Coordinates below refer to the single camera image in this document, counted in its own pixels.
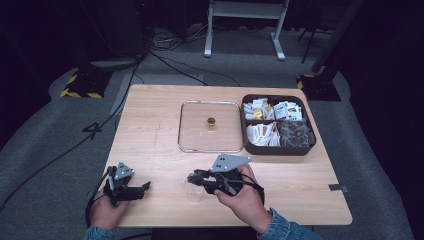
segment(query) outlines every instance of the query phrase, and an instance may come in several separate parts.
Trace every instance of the person's right hand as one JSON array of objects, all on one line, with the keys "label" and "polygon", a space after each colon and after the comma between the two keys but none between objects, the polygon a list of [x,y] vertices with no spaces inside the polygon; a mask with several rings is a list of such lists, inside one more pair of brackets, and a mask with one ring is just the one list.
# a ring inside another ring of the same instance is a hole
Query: person's right hand
[{"label": "person's right hand", "polygon": [[[251,177],[256,182],[249,164],[239,167],[238,170],[241,174]],[[243,180],[252,182],[245,176],[243,176]],[[240,220],[254,228],[259,234],[263,234],[268,229],[272,216],[266,211],[258,191],[252,186],[243,185],[236,196],[229,196],[219,190],[215,190],[214,194],[218,197],[220,203],[229,207]]]}]

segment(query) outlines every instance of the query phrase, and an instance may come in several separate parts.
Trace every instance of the person's left hand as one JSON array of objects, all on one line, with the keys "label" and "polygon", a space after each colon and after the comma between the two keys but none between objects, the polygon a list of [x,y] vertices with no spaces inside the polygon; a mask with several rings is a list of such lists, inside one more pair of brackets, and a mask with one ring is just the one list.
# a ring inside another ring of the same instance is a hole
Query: person's left hand
[{"label": "person's left hand", "polygon": [[90,226],[112,230],[118,225],[131,201],[119,202],[117,206],[114,206],[110,203],[109,197],[103,195],[103,192],[97,192],[95,199],[100,198],[91,207]]}]

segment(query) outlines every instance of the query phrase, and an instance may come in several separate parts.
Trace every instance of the human hand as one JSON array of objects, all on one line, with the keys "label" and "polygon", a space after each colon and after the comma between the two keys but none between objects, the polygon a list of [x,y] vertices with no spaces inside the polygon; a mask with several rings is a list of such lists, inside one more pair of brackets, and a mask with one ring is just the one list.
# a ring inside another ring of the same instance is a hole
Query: human hand
[{"label": "human hand", "polygon": [[[238,170],[242,175],[249,176],[257,183],[249,164],[240,166]],[[243,180],[252,182],[246,176],[242,176]],[[214,194],[220,203],[229,207],[240,220],[254,228],[259,234],[263,234],[268,229],[272,216],[266,211],[258,191],[252,186],[244,184],[235,196],[227,195],[219,190],[215,190]]]},{"label": "human hand", "polygon": [[97,199],[91,207],[91,227],[101,227],[112,230],[118,225],[119,220],[125,213],[131,201],[119,202],[117,206],[110,203],[108,196],[103,192],[97,192]]}]

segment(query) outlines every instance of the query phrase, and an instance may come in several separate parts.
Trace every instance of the black storage box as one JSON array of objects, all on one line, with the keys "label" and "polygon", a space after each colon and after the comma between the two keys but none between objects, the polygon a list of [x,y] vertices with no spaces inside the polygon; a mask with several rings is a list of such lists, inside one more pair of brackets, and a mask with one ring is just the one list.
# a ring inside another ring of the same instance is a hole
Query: black storage box
[{"label": "black storage box", "polygon": [[[288,101],[288,102],[294,102],[299,107],[301,107],[302,116],[306,120],[306,126],[309,128],[309,134],[312,134],[313,136],[313,143],[309,144],[309,146],[306,147],[283,147],[283,146],[256,146],[253,143],[249,141],[249,138],[247,136],[247,127],[249,125],[257,125],[257,124],[269,124],[272,122],[280,122],[282,120],[247,120],[246,119],[246,113],[244,111],[244,103],[252,103],[253,100],[260,99],[260,98],[267,98],[268,103],[271,106],[274,106],[278,104],[279,102]],[[285,156],[303,156],[306,155],[312,147],[316,143],[316,138],[314,134],[314,130],[312,128],[311,122],[309,120],[309,117],[305,111],[305,105],[303,104],[302,100],[295,96],[284,96],[284,95],[256,95],[256,94],[249,94],[243,97],[242,106],[241,108],[241,127],[242,127],[242,133],[243,133],[243,145],[247,152],[253,154],[253,155],[285,155]]]}]

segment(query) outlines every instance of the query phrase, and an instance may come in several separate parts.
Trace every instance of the wooden table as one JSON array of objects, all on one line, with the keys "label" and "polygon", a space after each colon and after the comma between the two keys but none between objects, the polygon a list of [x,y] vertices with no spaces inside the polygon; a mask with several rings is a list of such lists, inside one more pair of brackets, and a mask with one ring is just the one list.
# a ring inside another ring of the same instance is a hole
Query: wooden table
[{"label": "wooden table", "polygon": [[133,85],[106,164],[120,161],[135,174],[129,186],[151,181],[144,199],[133,201],[121,226],[245,226],[214,195],[190,202],[183,179],[194,169],[209,169],[216,153],[184,153],[177,145],[181,105],[187,100],[231,101],[247,94],[292,95],[305,104],[317,143],[306,156],[251,156],[253,171],[265,188],[265,207],[302,225],[348,225],[352,216],[338,184],[303,93],[297,89]]}]

